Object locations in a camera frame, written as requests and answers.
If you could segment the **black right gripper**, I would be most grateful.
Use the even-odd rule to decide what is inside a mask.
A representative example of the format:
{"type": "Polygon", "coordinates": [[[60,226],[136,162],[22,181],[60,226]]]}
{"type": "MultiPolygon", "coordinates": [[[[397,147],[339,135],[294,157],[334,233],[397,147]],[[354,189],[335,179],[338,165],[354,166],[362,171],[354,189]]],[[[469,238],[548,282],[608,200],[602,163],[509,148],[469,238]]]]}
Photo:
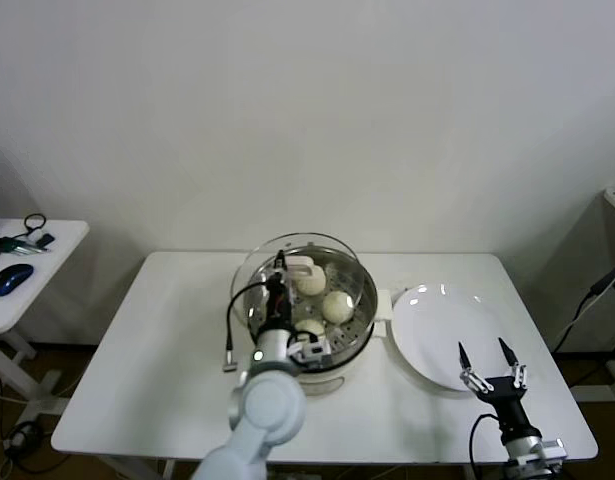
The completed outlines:
{"type": "Polygon", "coordinates": [[[532,425],[522,406],[521,399],[527,387],[526,366],[521,364],[508,344],[498,339],[512,378],[488,378],[479,375],[459,343],[460,379],[482,402],[491,405],[498,418],[502,441],[514,441],[532,435],[532,425]]]}

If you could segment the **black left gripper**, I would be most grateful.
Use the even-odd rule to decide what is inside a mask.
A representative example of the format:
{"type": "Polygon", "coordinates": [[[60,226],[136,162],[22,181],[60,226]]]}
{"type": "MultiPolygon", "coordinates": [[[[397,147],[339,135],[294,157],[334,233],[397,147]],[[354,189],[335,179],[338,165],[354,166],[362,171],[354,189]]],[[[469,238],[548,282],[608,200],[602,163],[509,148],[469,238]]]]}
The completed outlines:
{"type": "Polygon", "coordinates": [[[275,271],[265,284],[269,297],[266,302],[264,328],[290,330],[292,326],[292,307],[290,291],[285,284],[281,272],[286,271],[286,259],[283,250],[279,250],[275,257],[275,271]]]}

